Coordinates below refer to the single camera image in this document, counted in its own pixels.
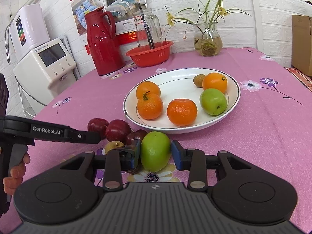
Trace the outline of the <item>person's left hand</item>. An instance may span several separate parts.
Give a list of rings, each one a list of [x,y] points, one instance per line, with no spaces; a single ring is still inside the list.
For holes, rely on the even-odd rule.
[[[10,170],[10,177],[5,177],[3,179],[4,184],[4,192],[8,195],[13,196],[16,189],[22,184],[23,177],[26,172],[26,164],[30,163],[30,156],[28,153],[26,153],[23,157],[23,161],[18,164],[17,166],[14,166]]]

